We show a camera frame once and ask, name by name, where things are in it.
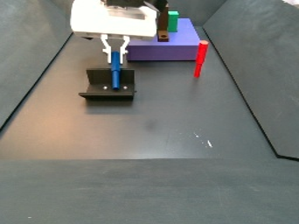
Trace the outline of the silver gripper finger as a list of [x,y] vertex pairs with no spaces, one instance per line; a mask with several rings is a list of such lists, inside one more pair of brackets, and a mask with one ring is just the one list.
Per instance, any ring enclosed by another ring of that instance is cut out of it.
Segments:
[[108,44],[108,35],[100,34],[100,40],[104,45],[103,53],[107,54],[107,63],[111,64],[111,45]]
[[122,40],[123,40],[123,44],[119,48],[119,54],[120,54],[120,64],[123,65],[124,63],[124,56],[127,54],[127,46],[128,46],[128,43],[130,43],[130,37],[128,36],[123,36],[122,37]]

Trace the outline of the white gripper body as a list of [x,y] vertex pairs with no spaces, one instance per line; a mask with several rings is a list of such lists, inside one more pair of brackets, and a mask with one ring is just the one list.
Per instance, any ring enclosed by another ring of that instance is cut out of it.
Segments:
[[69,26],[83,38],[101,34],[132,39],[151,39],[156,34],[156,11],[147,6],[105,6],[101,0],[73,0]]

